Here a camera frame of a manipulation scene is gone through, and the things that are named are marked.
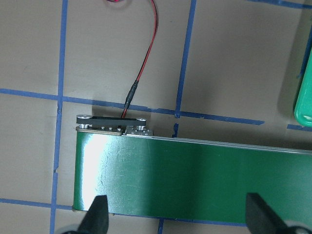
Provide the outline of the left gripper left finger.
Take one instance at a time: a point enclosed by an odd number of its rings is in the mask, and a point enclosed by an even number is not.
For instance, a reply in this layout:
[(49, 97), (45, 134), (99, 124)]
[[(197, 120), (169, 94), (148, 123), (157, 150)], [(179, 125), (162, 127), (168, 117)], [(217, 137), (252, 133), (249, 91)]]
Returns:
[(78, 227), (79, 234), (106, 234), (109, 228), (108, 200), (106, 195), (94, 198)]

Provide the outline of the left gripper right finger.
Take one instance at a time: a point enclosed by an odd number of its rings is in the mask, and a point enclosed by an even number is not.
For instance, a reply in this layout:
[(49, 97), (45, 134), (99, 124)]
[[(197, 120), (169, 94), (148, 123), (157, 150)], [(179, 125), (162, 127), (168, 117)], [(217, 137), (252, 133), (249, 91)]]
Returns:
[(287, 234), (288, 226), (257, 193), (246, 194), (246, 225), (252, 234)]

